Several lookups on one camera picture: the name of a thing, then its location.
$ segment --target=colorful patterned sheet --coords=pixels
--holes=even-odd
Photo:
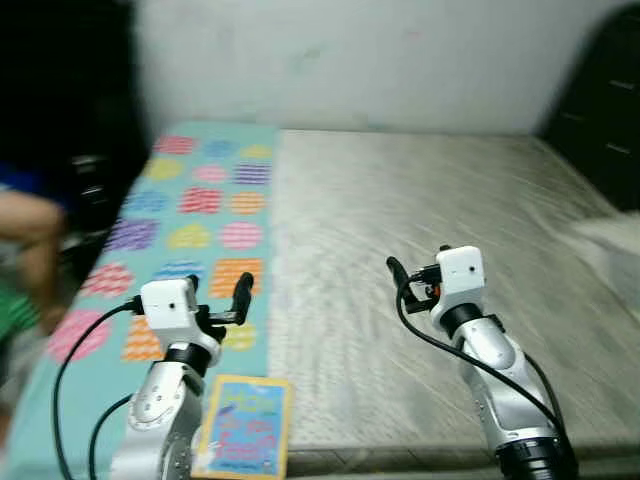
[[[255,276],[247,323],[231,327],[222,360],[207,373],[267,374],[269,183],[276,130],[183,123],[154,154],[122,208],[105,250],[70,313],[51,337],[15,416],[8,450],[9,480],[60,478],[51,433],[51,391],[60,362],[84,329],[139,293],[150,280],[200,277],[199,303],[229,308],[243,271]],[[65,451],[76,478],[87,478],[91,430],[113,402],[135,391],[149,362],[162,358],[143,317],[118,314],[76,352],[63,379]],[[203,399],[209,398],[209,391]],[[97,449],[103,478],[124,434],[125,409],[104,425]]]

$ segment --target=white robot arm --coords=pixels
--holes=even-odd
[[[166,351],[129,402],[125,438],[111,464],[111,480],[186,480],[191,440],[202,420],[203,377],[220,359],[225,324],[242,324],[253,277],[244,273],[231,310],[210,315],[196,305],[197,277],[142,287],[149,327]]]
[[[559,412],[554,415],[547,409],[548,400],[529,375],[527,360],[532,359],[505,334],[495,315],[482,313],[485,276],[480,250],[441,247],[436,264],[411,277],[393,257],[387,259],[387,266],[398,287],[398,314],[405,326],[423,340],[466,360],[461,363],[462,378],[471,390],[487,443],[505,478],[577,478],[577,463],[564,425],[558,420]],[[414,282],[426,285],[427,300],[420,301],[413,294],[409,285]],[[433,326],[447,333],[451,346],[417,331],[406,320],[401,300],[408,313],[429,311]],[[514,382],[524,395],[509,385]]]

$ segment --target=mattress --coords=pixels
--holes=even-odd
[[[486,311],[544,368],[578,455],[637,454],[640,324],[553,234],[612,209],[553,151],[531,137],[285,130],[275,156],[267,362],[295,389],[290,475],[491,465],[457,361],[394,311],[386,257],[418,268],[445,243],[482,250]]]

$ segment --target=white wall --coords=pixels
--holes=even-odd
[[[531,132],[624,0],[138,0],[150,133],[184,118]]]

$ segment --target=children's book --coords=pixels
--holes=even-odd
[[[218,375],[192,476],[285,478],[290,411],[286,380]]]

